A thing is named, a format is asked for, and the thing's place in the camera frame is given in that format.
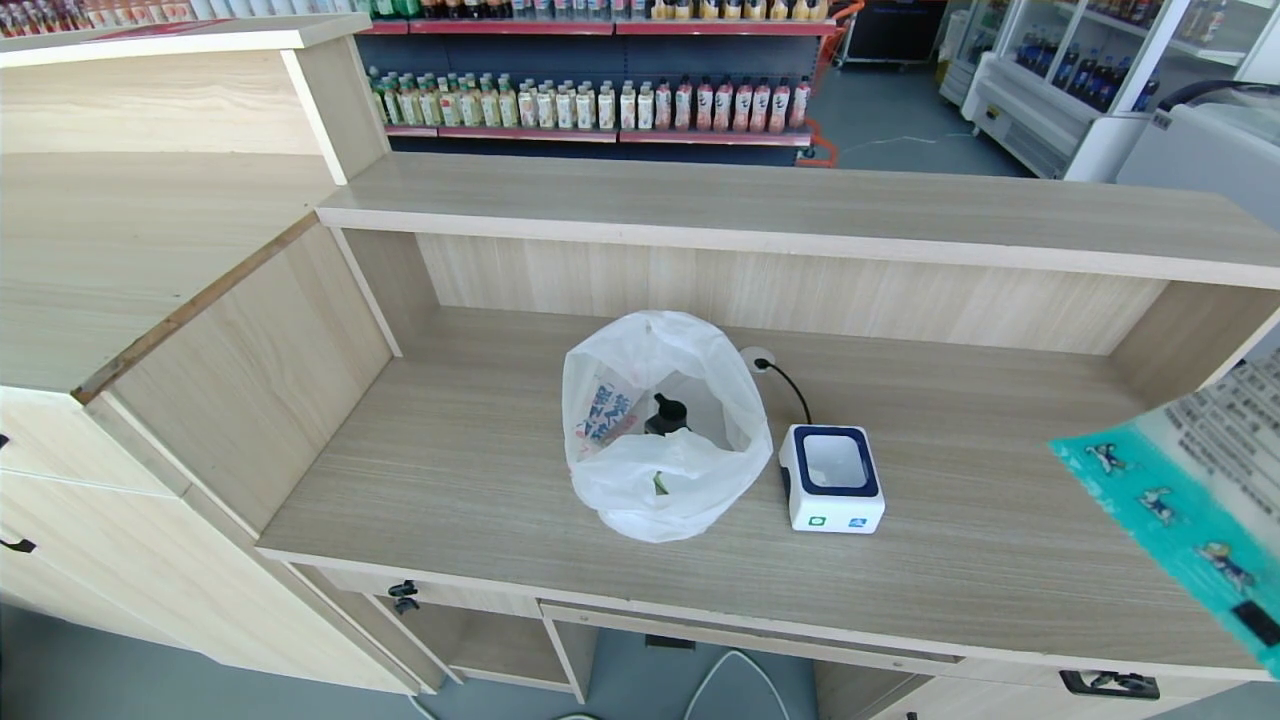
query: gray floor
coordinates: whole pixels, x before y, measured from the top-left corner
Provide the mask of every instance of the gray floor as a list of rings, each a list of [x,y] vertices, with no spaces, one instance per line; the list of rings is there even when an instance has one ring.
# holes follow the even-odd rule
[[[989,138],[974,138],[937,95],[932,68],[831,72],[813,117],[841,149],[841,168],[1025,177]],[[4,720],[413,720],[406,698],[224,667],[200,655],[0,609]],[[646,650],[639,635],[602,633],[589,705],[568,696],[479,680],[422,698],[439,720],[680,720],[719,648]],[[794,720],[817,716],[808,661],[751,653]],[[1161,720],[1275,719],[1280,685],[1244,685]],[[727,664],[699,702],[698,720],[774,720],[772,696],[746,666]]]
[[[933,65],[846,65],[829,70],[809,110],[840,149],[838,168],[1032,177],[996,141],[973,137],[942,100]]]

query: white plastic bag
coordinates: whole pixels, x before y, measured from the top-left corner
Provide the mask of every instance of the white plastic bag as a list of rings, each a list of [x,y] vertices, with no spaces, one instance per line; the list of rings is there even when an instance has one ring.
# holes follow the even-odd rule
[[[689,427],[644,434],[654,393],[684,402]],[[746,363],[719,328],[686,313],[632,313],[570,350],[562,419],[573,491],[605,525],[645,542],[701,534],[773,455]]]

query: refrigerator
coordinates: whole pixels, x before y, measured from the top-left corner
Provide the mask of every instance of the refrigerator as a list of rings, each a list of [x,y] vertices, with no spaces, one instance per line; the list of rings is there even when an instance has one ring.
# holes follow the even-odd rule
[[[1277,0],[1014,0],[961,114],[1043,178],[1112,182],[1172,90],[1280,82]]]

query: black handle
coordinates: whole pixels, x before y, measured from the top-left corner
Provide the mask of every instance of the black handle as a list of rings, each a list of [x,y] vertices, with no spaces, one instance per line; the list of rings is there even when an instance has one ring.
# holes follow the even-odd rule
[[[36,543],[31,542],[27,538],[22,538],[18,542],[4,542],[4,541],[0,541],[0,544],[8,547],[9,550],[12,550],[14,552],[31,552],[31,551],[36,550]]]
[[[1156,679],[1137,673],[1098,671],[1089,682],[1085,682],[1078,670],[1060,670],[1057,675],[1062,678],[1062,684],[1071,694],[1160,700],[1160,685],[1156,684]]]

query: wooden panel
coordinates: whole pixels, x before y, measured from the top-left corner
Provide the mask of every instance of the wooden panel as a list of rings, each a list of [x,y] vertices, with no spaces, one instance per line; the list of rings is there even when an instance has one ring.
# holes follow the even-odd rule
[[[392,152],[317,213],[342,228],[1280,288],[1274,229],[1220,195],[1152,187]]]
[[[595,662],[599,629],[576,623],[557,623],[550,618],[543,618],[543,626],[552,639],[573,697],[585,703],[591,689],[591,666]]]
[[[346,183],[390,151],[372,106],[356,100],[369,97],[369,79],[351,36],[280,56],[333,182]]]
[[[888,647],[874,647],[858,643],[840,643],[822,638],[806,638],[786,633],[769,633],[730,625],[696,623],[657,618],[639,612],[621,612],[580,605],[558,605],[543,602],[543,618],[575,624],[612,628],[628,633],[657,634],[682,638],[700,643],[722,644],[746,650],[759,650],[792,657],[809,657],[844,665],[860,665],[900,670],[904,673],[927,673],[945,675],[956,669],[963,660],[954,655],[911,652]]]
[[[572,692],[547,628],[527,618],[471,612],[451,665],[468,678]]]
[[[5,155],[3,382],[70,392],[332,190],[319,156]]]
[[[1280,292],[1170,283],[1111,354],[1151,405],[1216,380],[1280,322]]]
[[[1267,676],[1046,452],[1140,411],[1106,357],[730,328],[777,348],[817,421],[868,429],[887,519],[867,538],[795,533],[771,462],[707,533],[653,546],[605,528],[566,474],[563,356],[604,322],[442,307],[259,547],[879,647]],[[795,395],[756,386],[781,438]]]
[[[320,155],[278,51],[3,70],[13,152]]]
[[[333,236],[315,225],[109,393],[256,534],[389,357]]]
[[[419,234],[440,304],[1106,355],[1162,281]]]
[[[1092,698],[1074,696],[1062,687],[934,678],[872,720],[902,720],[908,712],[920,720],[1142,720],[1192,701],[1174,696],[1156,701]]]
[[[0,483],[6,477],[6,473],[0,473]],[[22,538],[20,533],[3,527],[0,533],[4,534],[5,542],[17,542]],[[38,546],[29,553],[8,551],[0,553],[0,597],[6,603],[20,605],[77,625],[170,647],[183,647],[146,620],[46,562],[45,553]]]
[[[389,597],[387,591],[393,585],[398,585],[407,579],[413,579],[411,577],[375,575],[334,568],[317,568],[317,571],[324,574],[337,588],[380,597]],[[413,598],[419,602],[466,607],[470,610],[497,612],[499,615],[516,615],[518,618],[543,616],[538,606],[538,600],[532,596],[421,580],[415,580],[413,584],[417,587],[417,594]]]
[[[306,565],[291,566],[316,593],[365,633],[380,651],[408,673],[422,688],[435,694],[444,684],[444,665],[428,655],[403,626],[387,618],[380,605],[367,596],[335,588],[320,571]]]
[[[340,232],[338,240],[347,243],[356,263],[352,270],[357,281],[365,283],[366,299],[375,316],[381,318],[388,342],[399,356],[401,342],[416,336],[422,320],[440,305],[417,241],[411,233]]]
[[[928,675],[837,662],[814,662],[813,683],[818,696],[818,720],[867,720],[928,680]]]
[[[457,655],[458,647],[463,642],[467,621],[471,614],[457,607],[444,607],[439,605],[421,605],[417,610],[401,615],[396,612],[394,601],[385,597],[366,594],[370,602],[383,616],[401,630],[454,683],[461,683],[466,678],[449,666],[449,660]]]
[[[42,560],[219,662],[408,687],[180,500],[20,475],[5,477],[0,500],[5,525],[36,542]]]
[[[0,468],[134,492],[177,496],[124,451],[69,395],[0,386]]]

